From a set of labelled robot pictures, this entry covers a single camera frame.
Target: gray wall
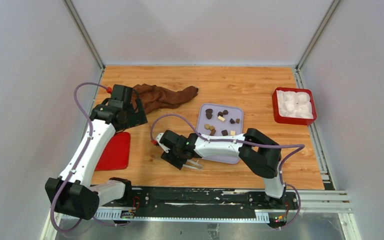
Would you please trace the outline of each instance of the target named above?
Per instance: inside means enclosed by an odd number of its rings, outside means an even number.
[[[384,1],[344,0],[303,75],[362,238],[384,239]]]
[[[331,0],[74,0],[102,60],[293,65]]]
[[[0,239],[38,239],[50,207],[44,185],[79,143],[73,101],[100,71],[61,0],[0,1]],[[88,108],[94,90],[83,89]]]

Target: wooden surface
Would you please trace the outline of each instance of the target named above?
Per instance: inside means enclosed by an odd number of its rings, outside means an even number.
[[[131,135],[128,167],[124,170],[96,171],[92,183],[100,184],[111,177],[128,179],[136,186],[177,186],[212,188],[264,188],[243,161],[226,164],[199,160],[203,170],[178,170],[160,159],[163,150],[151,144],[150,129],[156,118],[168,113],[186,117],[193,125],[204,103],[236,106],[243,109],[243,129],[255,128],[281,145],[305,144],[305,148],[283,166],[286,183],[298,189],[324,189],[308,128],[302,125],[276,123],[273,117],[272,93],[277,87],[295,88],[290,68],[284,67],[203,67],[203,66],[107,66],[102,84],[133,87],[136,84],[157,85],[173,91],[188,86],[199,87],[198,96],[178,109],[159,109],[147,115],[148,123],[128,129]],[[108,94],[99,90],[96,103]],[[165,130],[188,136],[192,130],[181,119],[160,120],[153,134]],[[282,150],[286,156],[291,150]]]

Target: red tray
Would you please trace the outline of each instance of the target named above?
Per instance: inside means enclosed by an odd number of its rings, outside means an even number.
[[[129,164],[130,133],[116,133],[100,156],[95,171],[120,170]]]
[[[284,91],[284,92],[304,92],[308,93],[310,95],[310,103],[312,108],[312,115],[313,119],[307,119],[307,118],[297,118],[297,117],[287,117],[287,116],[281,116],[279,114],[279,106],[278,106],[278,94],[276,93],[277,90]],[[314,101],[313,101],[313,95],[310,90],[308,89],[302,89],[302,88],[290,88],[290,87],[278,87],[276,90],[274,90],[273,95],[271,96],[273,100],[273,113],[274,113],[274,120],[276,123],[279,124],[295,124],[295,125],[311,125],[314,120],[317,118],[316,108],[314,107]]]

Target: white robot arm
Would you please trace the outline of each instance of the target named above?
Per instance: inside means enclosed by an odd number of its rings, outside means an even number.
[[[285,185],[281,183],[278,173],[281,150],[259,148],[258,151],[254,151],[251,146],[240,143],[240,141],[252,141],[264,145],[278,145],[272,139],[254,128],[249,128],[246,133],[234,136],[208,136],[205,134],[201,136],[198,137],[192,133],[186,138],[170,130],[159,133],[156,141],[164,150],[161,158],[178,169],[186,167],[185,163],[191,158],[209,156],[240,158],[253,173],[262,177],[267,196],[274,199],[283,197]]]
[[[107,183],[91,186],[91,180],[95,167],[114,134],[148,122],[139,97],[136,98],[136,108],[131,103],[133,91],[131,87],[114,85],[111,98],[105,99],[92,110],[92,136],[89,131],[84,134],[67,167],[58,178],[50,177],[45,184],[49,200],[52,202],[56,198],[55,212],[89,220],[98,207],[112,200],[131,200],[130,181],[113,177]],[[89,145],[84,150],[88,138]]]

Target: lavender tray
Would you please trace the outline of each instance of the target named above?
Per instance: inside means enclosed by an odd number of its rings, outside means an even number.
[[[212,118],[207,119],[206,117],[206,110],[212,109]],[[224,115],[223,117],[226,119],[224,122],[217,119],[217,113],[223,112],[224,110],[227,110],[229,113],[227,115]],[[230,123],[230,119],[233,119],[236,121],[236,119],[240,119],[239,123]],[[198,116],[198,123],[196,124],[196,130],[200,134],[210,135],[210,130],[205,129],[204,125],[209,124],[215,127],[215,134],[214,136],[222,136],[222,131],[227,130],[227,132],[230,135],[231,131],[235,131],[236,135],[242,133],[242,128],[244,124],[244,111],[240,109],[239,107],[235,106],[226,106],[226,105],[218,105],[213,103],[204,103],[201,108],[199,109],[199,116]],[[238,157],[231,157],[231,156],[208,156],[204,157],[205,160],[225,163],[225,164],[237,164],[239,162]]]

